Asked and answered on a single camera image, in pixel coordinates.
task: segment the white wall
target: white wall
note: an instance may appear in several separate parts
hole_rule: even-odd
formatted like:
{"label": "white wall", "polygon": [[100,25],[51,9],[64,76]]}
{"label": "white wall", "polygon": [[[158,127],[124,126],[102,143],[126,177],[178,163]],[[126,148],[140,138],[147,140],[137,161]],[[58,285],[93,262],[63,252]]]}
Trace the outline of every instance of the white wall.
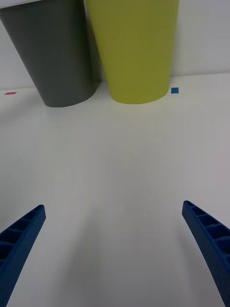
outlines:
{"label": "white wall", "polygon": [[13,5],[24,4],[41,0],[1,0],[0,8],[5,8]]}
{"label": "white wall", "polygon": [[22,60],[0,21],[0,89],[33,85]]}
{"label": "white wall", "polygon": [[173,75],[230,71],[230,1],[180,0]]}
{"label": "white wall", "polygon": [[[230,2],[181,0],[173,75],[230,71]],[[95,79],[102,77],[98,51],[89,24]],[[0,24],[0,88],[33,85]]]}

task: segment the white surface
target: white surface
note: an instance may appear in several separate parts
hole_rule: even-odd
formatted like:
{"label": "white surface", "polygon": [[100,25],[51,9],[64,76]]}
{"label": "white surface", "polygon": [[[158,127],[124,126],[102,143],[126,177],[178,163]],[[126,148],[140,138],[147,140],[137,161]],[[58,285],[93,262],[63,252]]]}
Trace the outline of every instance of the white surface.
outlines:
{"label": "white surface", "polygon": [[[230,2],[180,0],[173,75],[230,71]],[[90,30],[94,77],[105,77]],[[33,85],[22,61],[0,23],[0,88]]]}
{"label": "white surface", "polygon": [[8,307],[224,307],[182,204],[230,227],[229,84],[178,77],[135,106],[102,84],[60,109],[0,92],[0,231],[47,215]]}
{"label": "white surface", "polygon": [[25,4],[36,1],[41,1],[41,0],[1,0],[0,8],[6,8],[13,5]]}

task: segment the white table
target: white table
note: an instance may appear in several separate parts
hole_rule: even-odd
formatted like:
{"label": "white table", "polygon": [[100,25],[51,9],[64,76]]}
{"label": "white table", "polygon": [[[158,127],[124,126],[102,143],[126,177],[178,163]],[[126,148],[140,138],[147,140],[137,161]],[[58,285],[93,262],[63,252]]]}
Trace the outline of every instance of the white table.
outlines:
{"label": "white table", "polygon": [[61,109],[0,92],[0,231],[47,214],[8,307],[224,307],[181,211],[230,227],[230,74],[171,86],[130,106],[104,83]]}

